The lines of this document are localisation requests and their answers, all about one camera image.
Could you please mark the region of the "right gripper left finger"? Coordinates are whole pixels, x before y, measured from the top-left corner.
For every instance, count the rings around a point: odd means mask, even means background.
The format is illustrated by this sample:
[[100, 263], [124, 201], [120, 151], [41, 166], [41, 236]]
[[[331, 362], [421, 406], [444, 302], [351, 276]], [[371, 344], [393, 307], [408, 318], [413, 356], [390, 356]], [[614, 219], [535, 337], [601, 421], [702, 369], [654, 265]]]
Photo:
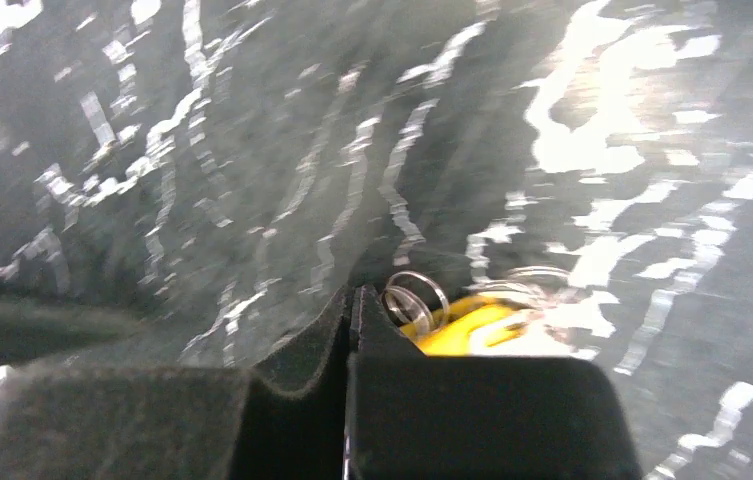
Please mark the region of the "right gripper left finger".
[[347, 319], [338, 290], [252, 367], [27, 371], [0, 386], [0, 479], [337, 479]]

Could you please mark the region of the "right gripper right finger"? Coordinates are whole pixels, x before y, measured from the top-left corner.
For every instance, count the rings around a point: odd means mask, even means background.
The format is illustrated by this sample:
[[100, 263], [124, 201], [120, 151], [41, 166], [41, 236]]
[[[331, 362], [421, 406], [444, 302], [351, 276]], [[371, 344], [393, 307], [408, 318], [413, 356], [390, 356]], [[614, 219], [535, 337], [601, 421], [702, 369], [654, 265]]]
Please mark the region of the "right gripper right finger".
[[353, 297], [350, 479], [639, 479], [617, 392], [543, 310], [543, 356], [428, 356], [370, 286]]

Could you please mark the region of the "yellow key tag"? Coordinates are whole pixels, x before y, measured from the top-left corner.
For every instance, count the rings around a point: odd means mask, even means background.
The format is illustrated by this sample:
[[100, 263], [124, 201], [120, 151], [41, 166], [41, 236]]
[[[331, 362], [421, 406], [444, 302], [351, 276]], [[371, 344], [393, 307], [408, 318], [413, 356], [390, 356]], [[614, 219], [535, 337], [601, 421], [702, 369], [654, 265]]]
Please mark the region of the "yellow key tag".
[[544, 317], [525, 302], [474, 295], [417, 311], [399, 329], [428, 356], [543, 356], [551, 339]]

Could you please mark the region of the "silver keyring holder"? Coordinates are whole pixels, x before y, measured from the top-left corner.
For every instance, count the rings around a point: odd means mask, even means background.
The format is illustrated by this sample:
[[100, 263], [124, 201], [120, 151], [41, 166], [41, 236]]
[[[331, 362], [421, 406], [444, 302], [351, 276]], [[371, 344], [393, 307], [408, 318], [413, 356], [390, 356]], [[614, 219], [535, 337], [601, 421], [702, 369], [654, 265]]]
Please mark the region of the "silver keyring holder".
[[[432, 278], [402, 270], [388, 278], [380, 294], [389, 317], [407, 335], [419, 338], [431, 334], [483, 306], [500, 304], [515, 310], [544, 310], [574, 300], [579, 290], [569, 281], [570, 273], [552, 266], [528, 266], [509, 270], [503, 278], [479, 280], [466, 287], [466, 295], [449, 301], [446, 291]], [[428, 286], [440, 307], [430, 308], [424, 299], [401, 286], [410, 277]]]

